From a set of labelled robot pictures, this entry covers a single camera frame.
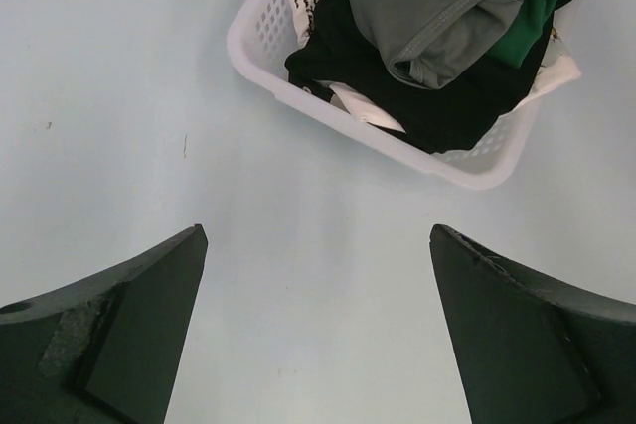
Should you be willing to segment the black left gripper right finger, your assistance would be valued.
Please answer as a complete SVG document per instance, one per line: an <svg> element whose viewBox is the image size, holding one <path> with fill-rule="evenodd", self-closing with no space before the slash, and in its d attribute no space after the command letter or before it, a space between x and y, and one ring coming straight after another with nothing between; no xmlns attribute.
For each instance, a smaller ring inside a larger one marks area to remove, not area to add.
<svg viewBox="0 0 636 424"><path fill-rule="evenodd" d="M635 307L437 224L430 254L474 423L632 423Z"/></svg>

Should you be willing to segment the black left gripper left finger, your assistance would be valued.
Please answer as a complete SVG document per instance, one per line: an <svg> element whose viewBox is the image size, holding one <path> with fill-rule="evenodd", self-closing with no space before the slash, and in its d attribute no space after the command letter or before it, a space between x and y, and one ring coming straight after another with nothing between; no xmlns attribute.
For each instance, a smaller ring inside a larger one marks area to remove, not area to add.
<svg viewBox="0 0 636 424"><path fill-rule="evenodd" d="M162 423L208 248L201 225L1 309L4 423Z"/></svg>

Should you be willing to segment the grey t-shirt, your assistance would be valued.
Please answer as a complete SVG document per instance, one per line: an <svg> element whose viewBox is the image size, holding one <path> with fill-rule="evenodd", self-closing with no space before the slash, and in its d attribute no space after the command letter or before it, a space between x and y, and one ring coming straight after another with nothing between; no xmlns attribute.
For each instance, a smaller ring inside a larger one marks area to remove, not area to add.
<svg viewBox="0 0 636 424"><path fill-rule="evenodd" d="M389 74L441 89L510 29L523 0L349 0L355 24Z"/></svg>

